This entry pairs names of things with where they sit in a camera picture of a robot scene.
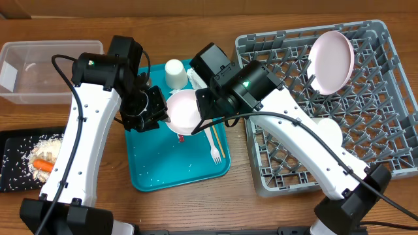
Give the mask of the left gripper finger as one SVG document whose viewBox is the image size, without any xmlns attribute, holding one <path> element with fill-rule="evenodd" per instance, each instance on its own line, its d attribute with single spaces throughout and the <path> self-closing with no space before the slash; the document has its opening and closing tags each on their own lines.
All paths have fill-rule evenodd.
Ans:
<svg viewBox="0 0 418 235">
<path fill-rule="evenodd" d="M 143 119 L 142 116 L 138 117 L 126 117 L 125 118 L 125 130 L 135 130 L 138 133 L 151 131 L 160 128 L 159 121 L 167 122 L 168 116 L 159 116 L 156 118 Z"/>
<path fill-rule="evenodd" d="M 151 119 L 167 119 L 167 103 L 158 86 L 149 88 L 150 98 L 150 118 Z"/>
</svg>

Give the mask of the white napkin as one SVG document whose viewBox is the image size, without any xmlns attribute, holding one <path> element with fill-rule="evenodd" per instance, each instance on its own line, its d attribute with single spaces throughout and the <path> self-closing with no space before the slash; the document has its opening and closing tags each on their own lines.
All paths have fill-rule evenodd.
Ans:
<svg viewBox="0 0 418 235">
<path fill-rule="evenodd" d="M 186 74 L 193 89 L 198 90 L 205 89 L 208 87 L 206 83 L 203 81 L 203 79 L 194 71 L 193 68 L 188 69 Z"/>
</svg>

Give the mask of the pink bowl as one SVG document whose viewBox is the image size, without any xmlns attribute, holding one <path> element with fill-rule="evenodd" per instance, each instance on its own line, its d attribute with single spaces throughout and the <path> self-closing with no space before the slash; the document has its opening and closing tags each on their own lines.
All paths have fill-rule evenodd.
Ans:
<svg viewBox="0 0 418 235">
<path fill-rule="evenodd" d="M 167 100 L 168 128 L 176 134 L 190 136 L 202 121 L 197 106 L 196 91 L 185 89 L 171 95 Z"/>
</svg>

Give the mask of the white paper cup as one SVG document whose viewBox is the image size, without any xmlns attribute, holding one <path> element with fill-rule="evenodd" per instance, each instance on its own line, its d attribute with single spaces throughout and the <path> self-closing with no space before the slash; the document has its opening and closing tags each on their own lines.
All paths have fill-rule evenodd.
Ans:
<svg viewBox="0 0 418 235">
<path fill-rule="evenodd" d="M 171 89 L 183 89 L 187 85 L 187 74 L 180 60 L 171 59 L 166 62 L 165 81 Z"/>
</svg>

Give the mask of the red snack wrapper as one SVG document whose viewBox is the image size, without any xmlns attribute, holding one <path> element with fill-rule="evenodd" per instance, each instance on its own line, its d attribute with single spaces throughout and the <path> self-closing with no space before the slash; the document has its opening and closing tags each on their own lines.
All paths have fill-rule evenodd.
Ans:
<svg viewBox="0 0 418 235">
<path fill-rule="evenodd" d="M 178 135 L 179 142 L 185 142 L 185 138 L 183 135 Z"/>
</svg>

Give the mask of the white plastic fork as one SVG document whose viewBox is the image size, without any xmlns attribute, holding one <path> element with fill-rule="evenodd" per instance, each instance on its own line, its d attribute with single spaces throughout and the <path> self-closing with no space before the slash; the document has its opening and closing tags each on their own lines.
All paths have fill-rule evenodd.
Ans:
<svg viewBox="0 0 418 235">
<path fill-rule="evenodd" d="M 214 140 L 213 140 L 213 136 L 212 136 L 212 132 L 210 130 L 210 128 L 207 128 L 204 130 L 205 135 L 208 139 L 209 145 L 210 145 L 210 155 L 213 159 L 213 161 L 215 162 L 216 165 L 221 163 L 221 156 L 219 153 L 219 150 L 216 148 Z"/>
</svg>

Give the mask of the white bowl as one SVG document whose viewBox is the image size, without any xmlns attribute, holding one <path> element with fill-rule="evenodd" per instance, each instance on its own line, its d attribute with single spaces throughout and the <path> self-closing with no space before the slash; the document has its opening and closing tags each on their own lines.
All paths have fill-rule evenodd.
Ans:
<svg viewBox="0 0 418 235">
<path fill-rule="evenodd" d="M 336 121 L 328 117 L 313 117 L 312 121 L 318 125 L 318 127 L 329 140 L 333 141 L 339 146 L 342 145 L 343 134 L 339 124 L 337 124 Z"/>
</svg>

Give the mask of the large pink plate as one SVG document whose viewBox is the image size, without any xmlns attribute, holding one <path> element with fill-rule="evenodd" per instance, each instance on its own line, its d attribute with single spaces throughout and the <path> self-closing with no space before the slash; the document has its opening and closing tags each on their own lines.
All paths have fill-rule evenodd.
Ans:
<svg viewBox="0 0 418 235">
<path fill-rule="evenodd" d="M 354 67 L 353 46 L 342 33 L 328 31 L 313 44 L 307 75 L 314 75 L 311 87 L 321 95 L 331 95 L 343 88 Z"/>
</svg>

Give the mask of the orange carrot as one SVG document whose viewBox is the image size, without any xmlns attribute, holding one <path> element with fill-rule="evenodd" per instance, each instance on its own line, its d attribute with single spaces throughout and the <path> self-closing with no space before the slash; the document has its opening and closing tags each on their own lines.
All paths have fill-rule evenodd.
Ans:
<svg viewBox="0 0 418 235">
<path fill-rule="evenodd" d="M 38 170 L 42 170 L 44 172 L 49 172 L 49 173 L 51 173 L 52 170 L 54 169 L 53 163 L 42 160 L 42 159 L 34 160 L 32 165 Z"/>
</svg>

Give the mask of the rice and peanut shells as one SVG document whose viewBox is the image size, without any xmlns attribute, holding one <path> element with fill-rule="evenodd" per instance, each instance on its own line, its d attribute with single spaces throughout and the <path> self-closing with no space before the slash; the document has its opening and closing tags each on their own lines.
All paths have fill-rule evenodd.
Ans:
<svg viewBox="0 0 418 235">
<path fill-rule="evenodd" d="M 44 140 L 38 143 L 35 148 L 33 148 L 31 154 L 29 155 L 29 164 L 35 169 L 33 173 L 34 178 L 38 178 L 43 182 L 43 185 L 46 183 L 47 179 L 50 176 L 49 172 L 44 172 L 36 169 L 32 163 L 36 159 L 42 159 L 53 164 L 56 163 L 57 157 L 61 148 L 63 137 L 60 139 L 54 140 Z"/>
</svg>

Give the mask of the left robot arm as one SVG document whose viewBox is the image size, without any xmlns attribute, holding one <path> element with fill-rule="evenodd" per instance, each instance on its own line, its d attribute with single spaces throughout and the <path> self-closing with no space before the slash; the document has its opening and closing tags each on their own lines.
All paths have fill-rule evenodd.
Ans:
<svg viewBox="0 0 418 235">
<path fill-rule="evenodd" d="M 37 199 L 24 199 L 20 218 L 34 234 L 138 234 L 138 225 L 117 221 L 96 207 L 97 177 L 116 115 L 126 131 L 157 129 L 168 121 L 166 100 L 150 76 L 139 73 L 142 46 L 114 36 L 105 54 L 83 53 L 65 79 L 72 103 L 52 173 Z"/>
</svg>

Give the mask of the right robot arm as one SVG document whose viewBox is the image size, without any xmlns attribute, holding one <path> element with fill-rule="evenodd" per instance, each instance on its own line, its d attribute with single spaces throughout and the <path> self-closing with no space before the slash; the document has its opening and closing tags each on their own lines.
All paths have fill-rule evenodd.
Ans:
<svg viewBox="0 0 418 235">
<path fill-rule="evenodd" d="M 391 180 L 330 140 L 296 103 L 283 81 L 261 62 L 232 62 L 213 42 L 191 61 L 207 85 L 196 92 L 203 121 L 248 118 L 276 138 L 315 178 L 325 198 L 314 208 L 310 234 L 352 234 Z"/>
</svg>

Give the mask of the grey dishwasher rack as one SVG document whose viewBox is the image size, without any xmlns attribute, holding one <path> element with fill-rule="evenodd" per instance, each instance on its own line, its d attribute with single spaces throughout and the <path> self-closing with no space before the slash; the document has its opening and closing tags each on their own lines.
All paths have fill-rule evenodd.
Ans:
<svg viewBox="0 0 418 235">
<path fill-rule="evenodd" d="M 312 89 L 308 56 L 314 42 L 329 31 L 349 39 L 355 66 L 346 86 L 321 95 Z M 417 101 L 382 21 L 241 35 L 234 58 L 240 66 L 252 60 L 266 64 L 310 117 L 339 124 L 342 145 L 354 156 L 386 166 L 393 179 L 417 175 Z"/>
</svg>

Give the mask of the wooden chopstick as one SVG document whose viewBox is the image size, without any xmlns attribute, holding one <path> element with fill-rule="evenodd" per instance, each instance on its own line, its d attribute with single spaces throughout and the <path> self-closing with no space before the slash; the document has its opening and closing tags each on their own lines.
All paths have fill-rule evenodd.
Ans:
<svg viewBox="0 0 418 235">
<path fill-rule="evenodd" d="M 215 125 L 213 125 L 213 126 L 212 126 L 212 130 L 213 130 L 213 132 L 214 132 L 214 134 L 215 134 L 215 137 L 216 137 L 216 140 L 217 140 L 217 142 L 218 142 L 218 146 L 219 146 L 219 148 L 220 148 L 221 154 L 222 154 L 223 158 L 225 159 L 225 158 L 226 158 L 226 156 L 225 156 L 225 152 L 224 152 L 223 147 L 222 147 L 222 145 L 221 145 L 221 141 L 220 141 L 220 139 L 219 139 L 219 136 L 218 136 L 218 133 L 217 133 L 217 130 L 216 130 Z"/>
</svg>

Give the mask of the teal plastic serving tray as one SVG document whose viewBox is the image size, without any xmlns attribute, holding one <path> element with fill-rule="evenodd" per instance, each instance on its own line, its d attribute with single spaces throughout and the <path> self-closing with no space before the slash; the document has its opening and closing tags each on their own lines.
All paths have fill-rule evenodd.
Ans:
<svg viewBox="0 0 418 235">
<path fill-rule="evenodd" d="M 213 161 L 204 132 L 179 142 L 178 135 L 166 123 L 159 125 L 160 128 L 144 133 L 125 132 L 131 183 L 137 190 L 156 191 L 218 178 L 229 171 L 231 154 L 222 123 L 215 126 L 226 156 L 221 156 L 220 164 Z"/>
</svg>

